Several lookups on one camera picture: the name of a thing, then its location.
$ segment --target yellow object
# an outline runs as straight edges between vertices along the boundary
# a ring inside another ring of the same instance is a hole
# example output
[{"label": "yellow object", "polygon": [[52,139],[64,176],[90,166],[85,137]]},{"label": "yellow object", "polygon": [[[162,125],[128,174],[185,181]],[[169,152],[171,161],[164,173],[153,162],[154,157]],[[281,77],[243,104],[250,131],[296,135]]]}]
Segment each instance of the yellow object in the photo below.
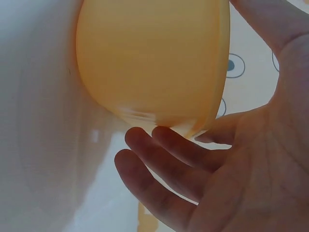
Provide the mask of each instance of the yellow object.
[{"label": "yellow object", "polygon": [[191,137],[220,105],[229,19],[228,0],[84,0],[76,34],[84,85],[132,126]]}]

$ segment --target white surface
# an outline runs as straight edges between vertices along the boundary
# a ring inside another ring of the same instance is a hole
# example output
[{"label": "white surface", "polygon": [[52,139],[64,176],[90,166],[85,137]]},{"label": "white surface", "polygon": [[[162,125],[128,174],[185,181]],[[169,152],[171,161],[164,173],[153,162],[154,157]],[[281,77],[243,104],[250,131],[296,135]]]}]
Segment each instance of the white surface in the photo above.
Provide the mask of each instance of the white surface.
[{"label": "white surface", "polygon": [[126,125],[85,93],[80,0],[0,0],[0,231],[135,232],[113,157]]}]

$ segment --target blue circle pattern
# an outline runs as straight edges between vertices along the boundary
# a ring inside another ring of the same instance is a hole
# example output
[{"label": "blue circle pattern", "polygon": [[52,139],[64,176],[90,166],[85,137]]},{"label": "blue circle pattern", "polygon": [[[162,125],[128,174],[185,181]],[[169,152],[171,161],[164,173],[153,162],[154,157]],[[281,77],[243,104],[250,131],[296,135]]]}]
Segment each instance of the blue circle pattern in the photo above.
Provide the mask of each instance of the blue circle pattern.
[{"label": "blue circle pattern", "polygon": [[233,69],[235,68],[235,64],[232,60],[228,60],[228,67],[227,67],[227,70],[228,71],[232,71]]}]

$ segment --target translucent plastic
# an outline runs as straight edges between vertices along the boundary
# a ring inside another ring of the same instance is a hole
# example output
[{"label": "translucent plastic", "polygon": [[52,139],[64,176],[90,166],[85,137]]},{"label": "translucent plastic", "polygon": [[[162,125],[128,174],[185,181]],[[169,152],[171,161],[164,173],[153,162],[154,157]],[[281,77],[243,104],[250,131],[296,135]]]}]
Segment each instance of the translucent plastic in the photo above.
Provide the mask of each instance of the translucent plastic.
[{"label": "translucent plastic", "polygon": [[191,137],[216,117],[229,31],[228,0],[85,0],[79,71],[91,96],[132,126]]}]

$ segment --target palm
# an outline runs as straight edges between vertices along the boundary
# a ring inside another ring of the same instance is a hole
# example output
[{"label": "palm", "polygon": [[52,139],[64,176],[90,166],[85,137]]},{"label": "palm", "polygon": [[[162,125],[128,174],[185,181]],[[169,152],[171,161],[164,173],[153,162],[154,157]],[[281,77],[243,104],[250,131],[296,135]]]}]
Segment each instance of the palm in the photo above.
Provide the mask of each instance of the palm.
[{"label": "palm", "polygon": [[[152,137],[133,128],[126,134],[132,151],[119,152],[115,163],[130,191],[178,232],[306,231],[309,17],[278,0],[232,2],[278,57],[281,72],[272,100],[216,120],[198,138],[232,145],[228,150],[204,149],[166,128],[156,128]],[[279,9],[273,27],[267,25],[273,20],[267,10],[256,14],[269,6]],[[280,20],[291,22],[290,31],[274,29]],[[145,165],[198,205],[164,188]]]}]

